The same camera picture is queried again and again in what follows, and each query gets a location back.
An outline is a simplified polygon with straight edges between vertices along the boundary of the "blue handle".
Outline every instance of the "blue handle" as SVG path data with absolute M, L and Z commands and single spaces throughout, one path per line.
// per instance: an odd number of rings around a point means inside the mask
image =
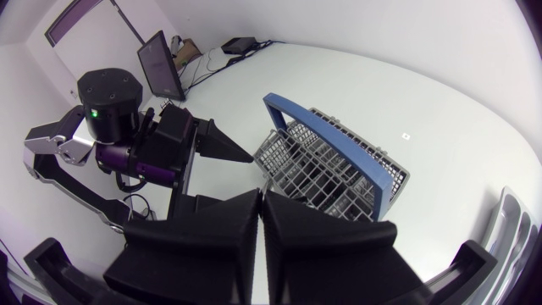
M 342 158 L 374 185 L 373 220 L 379 221 L 388 211 L 393 179 L 391 175 L 348 136 L 298 104 L 269 93 L 263 98 L 277 130 L 287 130 L 282 113 L 304 124 L 326 141 Z

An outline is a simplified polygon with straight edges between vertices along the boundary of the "white table surface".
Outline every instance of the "white table surface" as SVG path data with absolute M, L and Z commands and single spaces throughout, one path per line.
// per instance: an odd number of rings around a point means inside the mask
M 219 49 L 211 57 L 210 69 L 227 61 Z M 191 83 L 198 60 L 182 75 L 183 87 Z M 207 61 L 204 55 L 196 78 L 208 72 Z M 215 119 L 220 130 L 254 153 L 274 128 L 262 100 L 270 92 L 335 116 L 410 172 L 384 220 L 397 225 L 394 247 L 422 281 L 446 269 L 464 241 L 481 241 L 504 186 L 516 192 L 540 226 L 542 166 L 525 139 L 470 97 L 392 64 L 275 44 L 192 88 L 181 107 L 197 118 Z M 162 102 L 152 98 L 144 108 Z M 188 193 L 228 199 L 264 182 L 255 163 L 197 155 Z M 146 186 L 140 193 L 165 219 L 170 190 Z M 252 301 L 268 302 L 261 222 Z

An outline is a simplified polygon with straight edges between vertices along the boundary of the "gray plastic basket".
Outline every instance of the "gray plastic basket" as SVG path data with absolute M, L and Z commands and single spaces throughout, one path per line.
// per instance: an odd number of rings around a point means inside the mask
M 391 205 L 407 183 L 408 172 L 379 147 L 341 125 L 339 120 L 315 108 L 310 112 L 352 139 L 391 175 Z M 337 218 L 376 220 L 373 183 L 327 141 L 297 120 L 287 125 L 286 132 L 272 130 L 254 159 L 273 182 L 274 189 L 283 195 Z

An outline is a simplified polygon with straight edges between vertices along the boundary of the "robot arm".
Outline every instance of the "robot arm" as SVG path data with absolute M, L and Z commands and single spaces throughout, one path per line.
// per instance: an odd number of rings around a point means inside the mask
M 85 124 L 83 107 L 72 108 L 60 121 L 32 128 L 25 139 L 23 161 L 29 173 L 51 183 L 93 212 L 112 229 L 122 232 L 130 208 L 118 199 L 105 199 L 64 171 L 55 154 L 67 164 L 83 166 L 94 140 Z
M 58 122 L 32 128 L 25 139 L 23 159 L 33 177 L 54 184 L 119 233 L 128 220 L 142 216 L 132 213 L 124 202 L 105 199 L 82 185 L 60 168 L 55 155 L 67 164 L 83 166 L 95 147 L 98 167 L 105 173 L 171 187 L 170 210 L 179 203 L 175 198 L 186 194 L 195 153 L 252 161 L 212 119 L 194 118 L 173 104 L 164 108 L 159 122 L 153 120 L 152 108 L 140 114 L 142 87 L 127 71 L 91 71 L 77 85 L 83 105 L 72 108 Z

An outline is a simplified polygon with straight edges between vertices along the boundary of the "cardboard box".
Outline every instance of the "cardboard box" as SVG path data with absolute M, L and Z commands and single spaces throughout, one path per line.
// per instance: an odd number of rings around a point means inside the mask
M 202 56 L 192 39 L 185 39 L 183 43 L 185 45 L 177 52 L 177 57 L 173 59 L 177 71 L 183 69 L 190 61 Z

